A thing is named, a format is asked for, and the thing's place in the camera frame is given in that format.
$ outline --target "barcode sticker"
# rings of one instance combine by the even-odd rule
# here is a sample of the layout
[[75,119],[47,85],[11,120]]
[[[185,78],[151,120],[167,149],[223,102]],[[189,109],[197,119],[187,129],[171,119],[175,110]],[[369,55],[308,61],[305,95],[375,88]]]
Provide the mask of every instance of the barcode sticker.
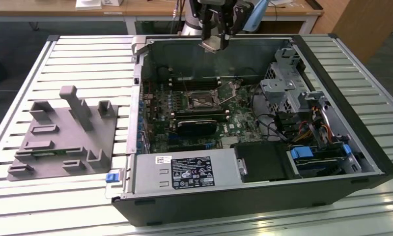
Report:
[[156,164],[171,163],[172,156],[156,156]]

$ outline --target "blue latch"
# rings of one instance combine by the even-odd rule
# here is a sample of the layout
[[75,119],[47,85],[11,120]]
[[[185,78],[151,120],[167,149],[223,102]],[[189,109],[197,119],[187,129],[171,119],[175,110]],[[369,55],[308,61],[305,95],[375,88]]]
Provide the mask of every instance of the blue latch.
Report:
[[313,153],[309,147],[295,147],[289,153],[293,159],[313,157]]
[[352,154],[352,148],[349,147],[349,145],[348,144],[344,144],[344,151],[345,151],[345,153],[347,153],[347,156],[349,156],[351,154]]
[[107,174],[107,183],[119,182],[119,173],[108,173]]

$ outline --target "blue handle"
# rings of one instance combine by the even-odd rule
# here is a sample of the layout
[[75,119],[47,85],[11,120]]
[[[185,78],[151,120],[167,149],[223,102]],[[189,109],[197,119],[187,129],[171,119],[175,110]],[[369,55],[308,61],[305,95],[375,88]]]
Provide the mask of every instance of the blue handle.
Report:
[[261,23],[263,17],[265,15],[268,3],[269,3],[269,0],[260,0],[257,2],[252,11],[252,15],[249,16],[247,24],[243,27],[243,30],[253,32],[257,29]]

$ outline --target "motherboard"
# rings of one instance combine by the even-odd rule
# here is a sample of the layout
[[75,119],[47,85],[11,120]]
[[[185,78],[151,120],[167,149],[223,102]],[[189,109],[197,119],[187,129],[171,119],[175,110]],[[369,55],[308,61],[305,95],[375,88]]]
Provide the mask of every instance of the motherboard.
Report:
[[229,148],[263,139],[249,106],[252,85],[235,78],[171,82],[144,96],[151,153]]

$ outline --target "white box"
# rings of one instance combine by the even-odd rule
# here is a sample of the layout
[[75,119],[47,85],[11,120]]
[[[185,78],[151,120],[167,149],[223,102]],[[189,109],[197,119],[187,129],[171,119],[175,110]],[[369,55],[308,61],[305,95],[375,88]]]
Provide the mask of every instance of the white box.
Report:
[[100,0],[77,0],[76,11],[103,9]]
[[120,6],[124,0],[103,0],[105,6]]

